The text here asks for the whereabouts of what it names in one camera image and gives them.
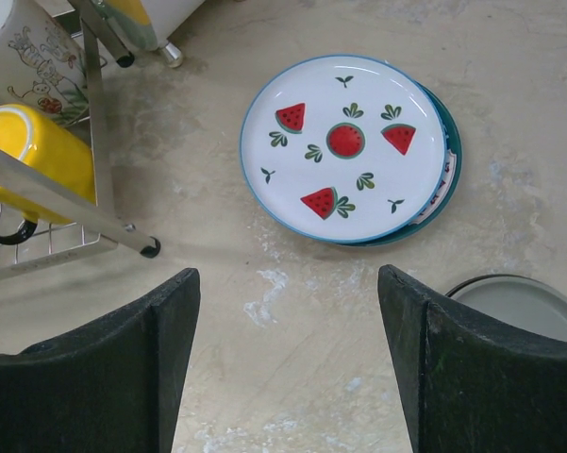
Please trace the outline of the yellow translucent mug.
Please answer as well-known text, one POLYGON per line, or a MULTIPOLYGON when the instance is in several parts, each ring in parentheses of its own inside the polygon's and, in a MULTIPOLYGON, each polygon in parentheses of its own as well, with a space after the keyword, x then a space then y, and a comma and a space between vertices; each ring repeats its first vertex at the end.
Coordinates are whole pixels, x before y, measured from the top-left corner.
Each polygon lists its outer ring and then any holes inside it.
MULTIPOLYGON (((87 201, 95 202, 92 150, 65 128, 34 109, 0 106, 0 150, 51 178, 87 201)), ((64 225, 65 217, 0 186, 0 203, 23 216, 19 229, 0 235, 0 244, 17 245, 32 237, 38 222, 64 225)))

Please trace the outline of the teal rimmed plate underneath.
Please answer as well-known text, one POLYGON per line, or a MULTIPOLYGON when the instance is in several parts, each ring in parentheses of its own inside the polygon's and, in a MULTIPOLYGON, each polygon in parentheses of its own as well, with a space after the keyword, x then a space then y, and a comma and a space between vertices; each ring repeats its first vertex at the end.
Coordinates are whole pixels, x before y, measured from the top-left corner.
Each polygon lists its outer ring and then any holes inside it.
POLYGON ((455 192, 456 187, 459 184, 463 160, 463 149, 459 135, 459 128, 450 110, 441 101, 441 99, 425 85, 420 84, 420 87, 425 91, 427 96, 435 105, 435 108, 439 113, 442 119, 442 124, 444 126, 447 154, 442 184, 431 200, 430 204, 428 205, 428 208, 418 216, 416 223, 411 223, 394 231, 389 235, 376 238, 371 241, 364 243, 351 243, 351 246, 353 247, 386 245, 404 240, 412 235, 415 235, 416 233, 427 227, 429 224, 431 224, 442 213, 442 211, 446 208, 449 201, 451 200, 453 193, 455 192))

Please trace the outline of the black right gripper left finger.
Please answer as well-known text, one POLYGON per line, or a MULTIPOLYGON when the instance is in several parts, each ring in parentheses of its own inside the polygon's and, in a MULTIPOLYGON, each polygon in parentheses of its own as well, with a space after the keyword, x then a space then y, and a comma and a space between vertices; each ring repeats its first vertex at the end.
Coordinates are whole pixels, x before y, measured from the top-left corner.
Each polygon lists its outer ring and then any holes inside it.
POLYGON ((169 452, 200 309, 185 269, 89 323, 0 354, 0 452, 169 452))

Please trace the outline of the white watermelon pattern plate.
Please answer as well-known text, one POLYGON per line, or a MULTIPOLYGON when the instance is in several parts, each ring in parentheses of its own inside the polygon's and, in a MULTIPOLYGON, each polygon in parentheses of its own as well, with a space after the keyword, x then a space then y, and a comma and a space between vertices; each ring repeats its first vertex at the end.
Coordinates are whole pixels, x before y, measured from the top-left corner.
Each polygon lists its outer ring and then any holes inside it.
POLYGON ((442 118, 389 63, 327 55, 294 64, 256 95, 239 140, 245 181, 281 225, 355 244, 416 221, 442 185, 442 118))

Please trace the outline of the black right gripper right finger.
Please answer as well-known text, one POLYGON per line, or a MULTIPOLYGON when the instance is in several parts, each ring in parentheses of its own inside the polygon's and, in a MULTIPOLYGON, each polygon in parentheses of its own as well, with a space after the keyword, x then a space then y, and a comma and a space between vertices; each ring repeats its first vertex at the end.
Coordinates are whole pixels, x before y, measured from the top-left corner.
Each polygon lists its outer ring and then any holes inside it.
POLYGON ((567 343, 496 320, 393 265, 378 299, 415 452, 567 452, 567 343))

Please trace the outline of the grey green small plate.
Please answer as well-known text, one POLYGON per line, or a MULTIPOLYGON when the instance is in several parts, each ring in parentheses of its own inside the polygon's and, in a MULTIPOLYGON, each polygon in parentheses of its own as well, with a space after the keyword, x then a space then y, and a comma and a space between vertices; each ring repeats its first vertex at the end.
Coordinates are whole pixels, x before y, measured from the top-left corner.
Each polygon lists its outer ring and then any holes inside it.
POLYGON ((446 295, 508 325, 567 342, 567 296, 536 279, 479 276, 446 295))

